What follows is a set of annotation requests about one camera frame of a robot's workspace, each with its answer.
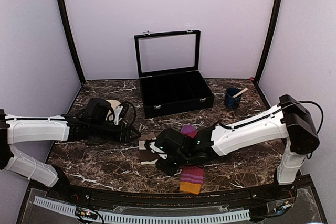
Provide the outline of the brown and white sock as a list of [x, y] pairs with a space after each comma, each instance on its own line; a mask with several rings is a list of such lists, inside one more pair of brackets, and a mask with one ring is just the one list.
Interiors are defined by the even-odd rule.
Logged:
[[144, 144], [147, 140], [152, 140], [155, 138], [154, 133], [149, 133], [142, 135], [139, 139], [139, 153], [140, 153], [140, 163], [141, 165], [154, 165], [160, 156], [156, 153], [148, 151]]

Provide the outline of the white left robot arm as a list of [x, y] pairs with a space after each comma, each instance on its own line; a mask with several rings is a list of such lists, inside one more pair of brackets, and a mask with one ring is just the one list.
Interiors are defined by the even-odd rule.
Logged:
[[17, 117], [1, 110], [1, 169], [35, 180], [48, 188], [63, 201], [74, 197], [74, 189], [61, 170], [23, 153], [16, 143], [37, 141], [73, 142], [80, 140], [107, 140], [131, 142], [141, 134], [125, 121], [129, 104], [116, 108], [111, 105], [95, 105], [76, 115], [62, 114], [51, 117]]

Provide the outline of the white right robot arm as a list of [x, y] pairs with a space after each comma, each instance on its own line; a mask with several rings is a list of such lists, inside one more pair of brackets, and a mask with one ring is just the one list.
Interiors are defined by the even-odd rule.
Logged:
[[217, 121], [194, 137], [172, 128], [144, 143], [146, 150], [159, 155], [156, 167], [173, 176], [184, 165], [202, 166], [234, 151], [275, 139], [284, 139], [286, 148], [275, 171], [275, 183], [268, 188], [273, 200], [280, 199], [293, 184], [307, 155], [320, 145], [319, 131], [306, 101], [282, 95], [270, 109], [229, 125]]

